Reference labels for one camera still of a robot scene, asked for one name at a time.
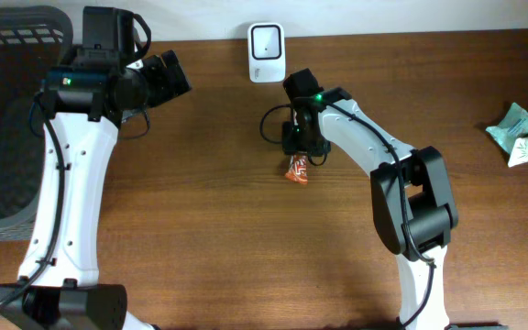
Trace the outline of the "orange candy bar wrapper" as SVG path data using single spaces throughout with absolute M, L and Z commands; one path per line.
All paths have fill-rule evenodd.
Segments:
M 292 182 L 307 185 L 307 157 L 303 154 L 291 155 L 289 168 L 285 173 L 285 177 Z

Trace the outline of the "teal wet wipes pack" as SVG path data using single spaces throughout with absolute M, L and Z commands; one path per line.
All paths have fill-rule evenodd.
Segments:
M 512 103 L 506 116 L 496 126 L 488 126 L 486 132 L 503 151 L 511 154 L 516 139 L 528 135 L 528 111 Z

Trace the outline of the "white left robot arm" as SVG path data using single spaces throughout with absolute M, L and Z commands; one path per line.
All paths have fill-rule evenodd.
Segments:
M 22 329 L 143 329 L 127 290 L 99 281 L 97 229 L 119 130 L 188 93 L 173 51 L 150 55 L 142 16 L 87 6 L 82 44 L 51 68 L 34 98 L 45 159 L 36 222 L 17 279 L 0 284 L 0 315 Z

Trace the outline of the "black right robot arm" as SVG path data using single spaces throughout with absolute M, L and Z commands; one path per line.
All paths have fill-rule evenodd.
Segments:
M 373 223 L 399 272 L 398 328 L 450 328 L 443 266 L 458 212 L 442 154 L 400 141 L 308 69 L 282 86 L 296 118 L 283 128 L 285 153 L 324 157 L 337 146 L 369 177 Z

